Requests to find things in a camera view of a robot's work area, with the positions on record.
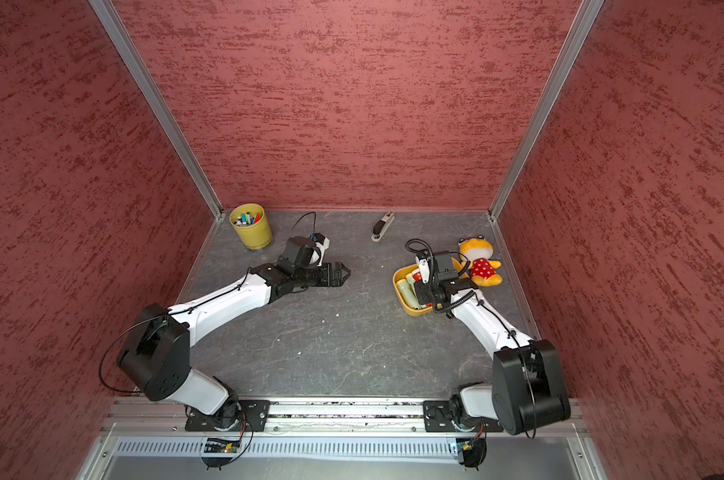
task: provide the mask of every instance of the black cable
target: black cable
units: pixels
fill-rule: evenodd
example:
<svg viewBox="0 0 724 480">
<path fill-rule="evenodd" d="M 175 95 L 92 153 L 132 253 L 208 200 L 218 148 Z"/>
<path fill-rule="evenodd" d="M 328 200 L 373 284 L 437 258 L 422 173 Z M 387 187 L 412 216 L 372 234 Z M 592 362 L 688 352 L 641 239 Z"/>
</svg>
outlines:
<svg viewBox="0 0 724 480">
<path fill-rule="evenodd" d="M 194 309 L 196 309 L 196 308 L 199 307 L 199 306 L 204 305 L 204 304 L 207 303 L 207 302 L 211 302 L 212 300 L 215 300 L 216 298 L 219 298 L 219 297 L 221 297 L 221 296 L 223 296 L 223 295 L 226 295 L 227 293 L 231 293 L 231 292 L 233 292 L 234 290 L 241 290 L 242 285 L 244 285 L 244 283 L 247 281 L 247 276 L 250 275 L 250 269 L 251 269 L 250 267 L 247 267 L 247 272 L 244 274 L 244 278 L 242 278 L 242 281 L 239 283 L 239 285 L 234 286 L 231 290 L 227 290 L 227 291 L 221 293 L 220 295 L 215 295 L 215 296 L 212 297 L 212 298 L 209 298 L 209 299 L 207 299 L 207 300 L 204 300 L 203 302 L 199 302 L 199 303 L 197 303 L 196 305 L 190 306 L 190 307 L 188 307 L 188 308 L 185 309 L 185 310 L 181 310 L 180 312 L 168 312 L 168 313 L 166 313 L 166 314 L 164 314 L 164 315 L 159 315 L 159 316 L 155 316 L 155 317 L 153 317 L 153 318 L 150 318 L 150 319 L 148 319 L 148 320 L 143 320 L 142 322 L 138 322 L 138 323 L 134 324 L 133 326 L 131 326 L 130 328 L 128 328 L 127 330 L 125 330 L 125 331 L 123 331 L 122 333 L 120 333 L 119 336 L 116 338 L 116 340 L 114 340 L 114 341 L 108 346 L 108 348 L 106 349 L 105 353 L 103 354 L 103 357 L 100 358 L 100 365 L 98 366 L 98 379 L 100 379 L 100 384 L 101 384 L 102 386 L 106 387 L 106 388 L 109 389 L 109 390 L 113 390 L 114 392 L 119 392 L 119 393 L 134 393 L 133 390 L 122 390 L 122 389 L 117 389 L 116 387 L 110 386 L 110 385 L 108 385 L 108 384 L 106 383 L 105 379 L 103 378 L 103 363 L 106 361 L 106 356 L 108 355 L 108 352 L 111 351 L 112 348 L 114 348 L 114 345 L 116 345 L 116 343 L 119 341 L 119 339 L 120 339 L 121 337 L 123 337 L 124 335 L 126 335 L 129 331 L 131 331 L 132 329 L 134 329 L 136 326 L 143 325 L 144 323 L 148 323 L 148 322 L 150 322 L 150 321 L 152 321 L 152 320 L 164 318 L 165 316 L 169 316 L 169 315 L 179 315 L 179 314 L 181 314 L 181 313 L 193 312 Z M 160 325 L 158 325 L 158 326 L 154 329 L 154 331 L 152 331 L 151 334 L 150 334 L 149 336 L 147 336 L 146 338 L 147 338 L 147 339 L 150 339 L 152 336 L 154 336 L 154 334 L 155 334 L 156 332 L 159 331 L 160 328 L 162 328 L 162 327 L 165 326 L 165 325 L 166 325 L 165 322 L 163 322 L 163 323 L 161 323 Z"/>
<path fill-rule="evenodd" d="M 474 445 L 474 442 L 476 442 L 477 440 L 479 440 L 479 437 L 482 436 L 482 432 L 484 432 L 484 431 L 485 431 L 485 420 L 484 420 L 483 417 L 480 417 L 480 418 L 479 418 L 479 431 L 476 433 L 476 435 L 474 436 L 474 438 L 471 439 L 471 441 L 469 442 L 469 445 L 470 445 L 470 446 L 473 446 L 473 445 Z"/>
<path fill-rule="evenodd" d="M 242 278 L 242 281 L 239 283 L 239 285 L 234 286 L 233 288 L 231 288 L 231 290 L 226 290 L 226 291 L 223 292 L 223 293 L 219 293 L 218 295 L 215 295 L 215 296 L 212 297 L 212 298 L 208 298 L 207 300 L 204 300 L 203 302 L 199 302 L 199 303 L 197 303 L 196 305 L 192 305 L 192 306 L 188 307 L 188 308 L 185 309 L 185 310 L 181 310 L 180 312 L 169 312 L 169 313 L 167 313 L 167 315 L 173 315 L 173 316 L 174 316 L 174 315 L 180 315 L 181 313 L 193 312 L 196 308 L 204 305 L 204 304 L 207 303 L 207 302 L 211 302 L 211 301 L 215 300 L 216 298 L 220 298 L 220 297 L 222 297 L 223 295 L 226 295 L 227 293 L 233 292 L 234 290 L 241 290 L 241 289 L 242 289 L 242 285 L 244 285 L 244 283 L 247 282 L 247 276 L 250 275 L 250 270 L 251 270 L 251 269 L 252 269 L 251 266 L 248 266 L 248 267 L 247 267 L 247 272 L 245 272 L 244 278 Z"/>
<path fill-rule="evenodd" d="M 162 318 L 162 317 L 164 317 L 164 315 L 155 316 L 155 317 L 150 318 L 150 319 L 148 319 L 148 320 L 143 320 L 142 322 L 138 322 L 138 323 L 134 324 L 133 326 L 131 326 L 131 327 L 128 328 L 127 330 L 125 330 L 125 331 L 123 331 L 122 333 L 120 333 L 119 336 L 116 338 L 116 340 L 114 340 L 114 341 L 108 346 L 108 348 L 106 349 L 105 353 L 103 354 L 103 357 L 100 358 L 100 365 L 98 366 L 98 379 L 100 379 L 100 384 L 101 384 L 102 386 L 106 387 L 106 388 L 109 389 L 109 390 L 113 390 L 113 391 L 119 392 L 119 393 L 134 393 L 133 390 L 122 390 L 122 389 L 117 389 L 116 387 L 113 387 L 113 386 L 108 385 L 108 384 L 106 383 L 105 379 L 103 378 L 103 362 L 106 361 L 106 356 L 108 355 L 108 352 L 110 352 L 111 349 L 114 348 L 114 345 L 117 344 L 117 342 L 119 341 L 119 339 L 120 339 L 121 337 L 125 336 L 129 331 L 131 331 L 132 329 L 134 329 L 136 326 L 143 325 L 144 323 L 148 323 L 148 322 L 150 322 L 150 321 L 152 321 L 152 320 L 160 319 L 160 318 Z"/>
<path fill-rule="evenodd" d="M 412 244 L 421 244 L 424 246 L 424 249 L 418 250 L 416 248 L 413 248 L 413 247 L 411 247 Z M 429 283 L 430 283 L 430 285 L 426 291 L 429 292 L 429 296 L 431 297 L 431 306 L 432 306 L 432 311 L 434 313 L 450 312 L 451 310 L 455 309 L 456 307 L 463 305 L 463 303 L 468 302 L 469 300 L 471 300 L 471 298 L 474 295 L 476 295 L 476 292 L 474 292 L 472 290 L 471 292 L 466 293 L 464 296 L 462 296 L 455 302 L 449 303 L 447 305 L 442 305 L 441 307 L 436 306 L 437 301 L 436 301 L 434 292 L 432 290 L 432 288 L 433 288 L 432 285 L 434 285 L 434 279 L 436 277 L 436 268 L 435 268 L 436 262 L 434 259 L 434 250 L 431 249 L 431 245 L 429 245 L 428 242 L 426 242 L 425 240 L 421 240 L 420 238 L 411 238 L 410 240 L 407 240 L 405 242 L 405 249 L 408 250 L 409 252 L 414 253 L 415 255 L 424 256 L 425 261 L 429 264 Z M 465 269 L 466 269 L 466 266 L 464 266 L 461 269 L 461 273 L 459 274 L 459 276 L 465 272 Z"/>
<path fill-rule="evenodd" d="M 485 425 L 485 419 L 482 418 L 482 427 L 485 429 L 485 449 L 482 450 L 482 459 L 479 460 L 479 464 L 482 465 L 482 463 L 485 461 L 485 458 L 487 458 L 487 426 Z"/>
<path fill-rule="evenodd" d="M 247 443 L 247 446 L 244 447 L 244 449 L 237 455 L 233 460 L 231 460 L 229 463 L 234 463 L 236 460 L 239 459 L 240 456 L 244 455 L 244 452 L 247 451 L 247 449 L 253 444 L 253 437 L 255 436 L 255 428 L 253 428 L 253 424 L 250 423 L 250 420 L 245 419 L 244 420 L 244 428 L 245 431 L 247 430 L 247 426 L 250 426 L 250 441 Z"/>
<path fill-rule="evenodd" d="M 469 260 L 469 257 L 461 254 L 460 252 L 450 252 L 451 254 L 461 255 L 463 258 L 465 258 L 465 265 L 463 265 L 460 269 L 460 272 L 458 272 L 458 277 L 460 278 L 461 275 L 465 274 L 465 272 L 469 269 L 471 266 L 471 260 Z"/>
<path fill-rule="evenodd" d="M 305 218 L 305 217 L 307 217 L 307 216 L 309 216 L 309 215 L 311 215 L 311 214 L 313 214 L 313 216 L 314 216 L 313 230 L 311 230 L 311 234 L 315 234 L 315 233 L 317 232 L 317 212 L 309 212 L 308 214 L 303 214 L 303 216 L 301 216 L 301 217 L 298 219 L 298 221 L 295 222 L 295 224 L 293 225 L 293 227 L 290 228 L 290 236 L 288 236 L 287 238 L 292 238 L 292 237 L 293 237 L 293 230 L 295 230 L 295 227 L 300 223 L 300 220 L 302 220 L 303 218 Z"/>
<path fill-rule="evenodd" d="M 514 340 L 514 343 L 516 343 L 517 348 L 521 350 L 521 345 L 516 340 L 516 330 L 509 330 L 509 327 L 506 326 L 503 320 L 501 320 L 501 317 L 499 317 L 497 313 L 493 312 L 491 309 L 485 306 L 484 300 L 480 300 L 477 305 L 492 313 L 492 315 L 496 319 L 498 319 L 501 325 L 503 325 L 503 328 L 505 328 L 505 330 L 509 333 L 509 336 Z M 527 375 L 527 362 L 525 362 L 525 356 L 521 352 L 519 353 L 519 358 L 521 359 L 521 370 L 525 373 L 527 388 L 530 390 L 530 399 L 532 400 L 532 437 L 530 437 L 530 434 L 527 432 L 527 430 L 525 430 L 525 435 L 527 436 L 527 438 L 530 438 L 532 440 L 533 438 L 535 438 L 535 434 L 538 432 L 538 408 L 535 408 L 535 395 L 532 393 L 532 383 L 530 383 L 530 377 Z"/>
</svg>

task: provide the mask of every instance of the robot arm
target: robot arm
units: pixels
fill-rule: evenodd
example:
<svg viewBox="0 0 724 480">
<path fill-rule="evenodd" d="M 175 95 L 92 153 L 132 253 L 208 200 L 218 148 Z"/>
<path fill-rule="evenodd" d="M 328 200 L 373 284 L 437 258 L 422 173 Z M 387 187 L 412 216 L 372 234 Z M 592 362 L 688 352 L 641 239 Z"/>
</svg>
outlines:
<svg viewBox="0 0 724 480">
<path fill-rule="evenodd" d="M 340 262 L 322 264 L 328 246 L 328 238 L 321 234 L 295 236 L 276 264 L 250 268 L 238 281 L 191 302 L 169 309 L 157 304 L 146 307 L 126 338 L 117 365 L 149 400 L 175 400 L 217 429 L 233 428 L 239 416 L 237 395 L 192 369 L 190 348 L 224 323 L 289 293 L 344 284 L 350 270 Z"/>
<path fill-rule="evenodd" d="M 412 249 L 412 243 L 425 249 Z M 460 425 L 471 418 L 494 418 L 508 433 L 517 435 L 570 418 L 554 346 L 517 330 L 487 302 L 477 285 L 462 275 L 463 271 L 455 271 L 450 252 L 434 253 L 417 239 L 409 241 L 406 248 L 416 253 L 416 260 L 426 264 L 429 272 L 429 279 L 424 276 L 415 283 L 418 301 L 433 303 L 435 312 L 462 321 L 493 357 L 492 385 L 460 388 L 451 400 L 453 422 Z"/>
</svg>

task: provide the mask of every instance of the red textured wall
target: red textured wall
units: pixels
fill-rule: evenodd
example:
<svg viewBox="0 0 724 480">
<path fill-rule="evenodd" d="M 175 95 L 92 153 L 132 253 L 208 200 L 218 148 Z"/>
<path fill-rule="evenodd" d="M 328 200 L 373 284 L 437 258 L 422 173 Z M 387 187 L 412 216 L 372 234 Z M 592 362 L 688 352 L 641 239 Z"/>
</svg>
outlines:
<svg viewBox="0 0 724 480">
<path fill-rule="evenodd" d="M 114 3 L 223 206 L 482 210 L 580 2 Z"/>
<path fill-rule="evenodd" d="M 724 2 L 605 3 L 501 227 L 611 480 L 724 472 Z"/>
<path fill-rule="evenodd" d="M 0 2 L 0 478 L 78 471 L 100 355 L 210 224 L 86 0 Z"/>
</svg>

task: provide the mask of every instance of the yellow cup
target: yellow cup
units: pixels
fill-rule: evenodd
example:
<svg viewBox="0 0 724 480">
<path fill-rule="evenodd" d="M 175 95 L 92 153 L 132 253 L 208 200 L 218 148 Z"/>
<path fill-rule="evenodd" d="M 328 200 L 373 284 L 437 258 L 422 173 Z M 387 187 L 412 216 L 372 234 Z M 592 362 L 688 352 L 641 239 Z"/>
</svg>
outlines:
<svg viewBox="0 0 724 480">
<path fill-rule="evenodd" d="M 261 218 L 252 225 L 237 225 L 237 218 L 242 214 L 249 213 L 250 216 L 261 214 Z M 266 211 L 258 204 L 244 204 L 233 209 L 228 220 L 233 225 L 233 229 L 237 231 L 239 239 L 242 240 L 244 246 L 251 250 L 260 250 L 264 246 L 271 243 L 271 227 L 268 225 Z"/>
</svg>

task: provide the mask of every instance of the yellow tray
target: yellow tray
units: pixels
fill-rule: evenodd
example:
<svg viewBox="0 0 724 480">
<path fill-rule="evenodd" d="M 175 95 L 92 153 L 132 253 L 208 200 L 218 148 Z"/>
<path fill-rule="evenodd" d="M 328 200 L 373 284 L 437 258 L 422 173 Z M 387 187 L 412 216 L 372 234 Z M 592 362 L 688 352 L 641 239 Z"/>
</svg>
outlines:
<svg viewBox="0 0 724 480">
<path fill-rule="evenodd" d="M 455 268 L 455 271 L 460 272 L 460 269 L 463 268 L 463 264 L 459 263 L 458 260 L 453 258 L 453 268 Z M 410 308 L 409 306 L 407 306 L 407 303 L 405 303 L 405 299 L 402 298 L 402 293 L 400 293 L 399 289 L 396 288 L 396 282 L 399 282 L 400 280 L 405 279 L 407 277 L 407 274 L 410 274 L 417 269 L 418 269 L 417 265 L 410 265 L 410 266 L 405 266 L 404 268 L 400 268 L 399 270 L 397 270 L 395 272 L 394 279 L 393 279 L 394 291 L 396 292 L 396 298 L 399 299 L 399 303 L 402 303 L 402 308 L 405 309 L 405 313 L 407 313 L 407 315 L 410 315 L 410 316 L 421 316 L 421 315 L 425 315 L 426 313 L 434 310 L 430 306 L 427 306 L 426 308 L 422 308 L 420 310 Z"/>
</svg>

